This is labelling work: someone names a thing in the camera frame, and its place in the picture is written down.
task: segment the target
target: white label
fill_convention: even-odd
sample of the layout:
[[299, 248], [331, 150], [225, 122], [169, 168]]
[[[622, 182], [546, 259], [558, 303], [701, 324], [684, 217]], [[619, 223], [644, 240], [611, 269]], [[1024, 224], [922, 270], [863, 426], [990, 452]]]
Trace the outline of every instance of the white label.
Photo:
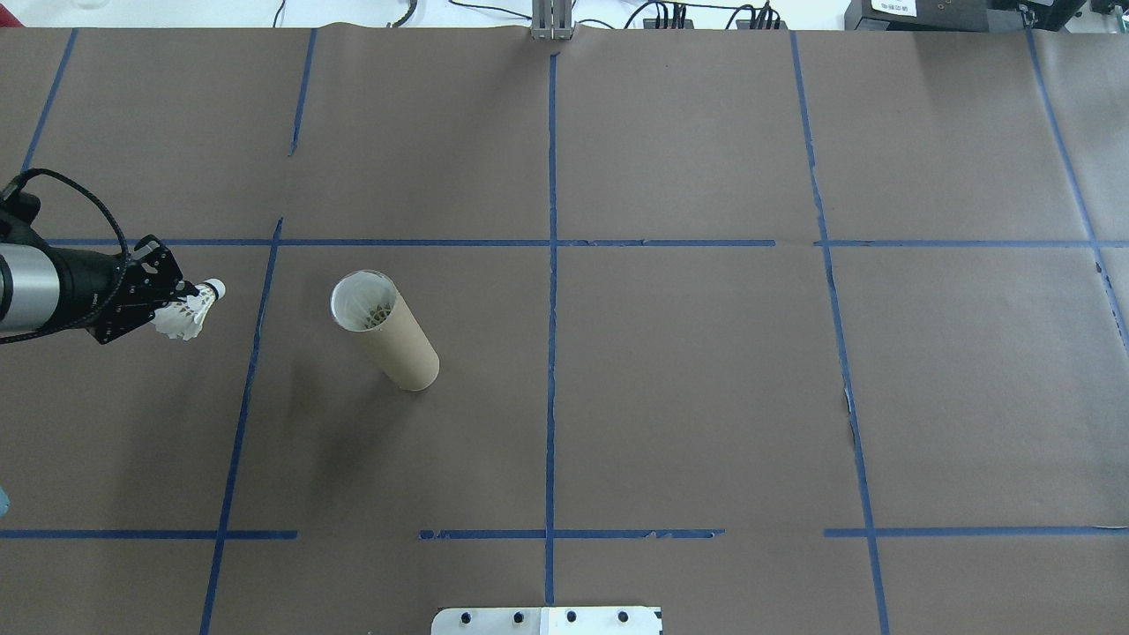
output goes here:
[[917, 0], [870, 0], [870, 8], [895, 16], [917, 17]]

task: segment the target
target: metal bracket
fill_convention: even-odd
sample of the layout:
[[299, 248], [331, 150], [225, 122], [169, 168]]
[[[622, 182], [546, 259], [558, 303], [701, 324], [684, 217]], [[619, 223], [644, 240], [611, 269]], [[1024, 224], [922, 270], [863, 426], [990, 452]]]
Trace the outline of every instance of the metal bracket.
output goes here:
[[533, 0], [534, 40], [571, 40], [575, 28], [571, 0]]
[[444, 609], [431, 635], [662, 635], [655, 607], [514, 607]]

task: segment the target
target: shuttlecock inside tube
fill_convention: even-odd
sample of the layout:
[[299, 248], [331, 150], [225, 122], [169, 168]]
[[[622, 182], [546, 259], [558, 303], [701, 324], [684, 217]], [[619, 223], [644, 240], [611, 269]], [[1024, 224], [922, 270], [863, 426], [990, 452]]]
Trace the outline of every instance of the shuttlecock inside tube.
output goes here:
[[158, 333], [168, 336], [168, 339], [181, 338], [184, 341], [200, 334], [208, 310], [227, 294], [227, 287], [216, 278], [209, 278], [196, 285], [196, 290], [200, 293], [189, 296], [184, 302], [174, 302], [154, 312], [152, 325]]

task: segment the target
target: white metal plate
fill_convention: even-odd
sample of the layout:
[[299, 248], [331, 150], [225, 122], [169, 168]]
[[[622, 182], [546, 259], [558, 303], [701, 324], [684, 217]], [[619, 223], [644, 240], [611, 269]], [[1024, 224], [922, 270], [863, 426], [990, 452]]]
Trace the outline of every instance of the white metal plate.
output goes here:
[[513, 607], [444, 609], [431, 635], [662, 635], [655, 607]]

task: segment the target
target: shuttlecock cork tip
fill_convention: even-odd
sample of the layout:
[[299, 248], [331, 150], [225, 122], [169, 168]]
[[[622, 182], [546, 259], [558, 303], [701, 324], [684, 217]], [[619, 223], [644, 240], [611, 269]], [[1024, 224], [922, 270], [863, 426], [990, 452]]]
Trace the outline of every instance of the shuttlecock cork tip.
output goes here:
[[216, 289], [216, 299], [224, 297], [224, 294], [227, 293], [227, 287], [224, 286], [224, 282], [216, 278], [208, 278], [204, 280], [204, 284]]

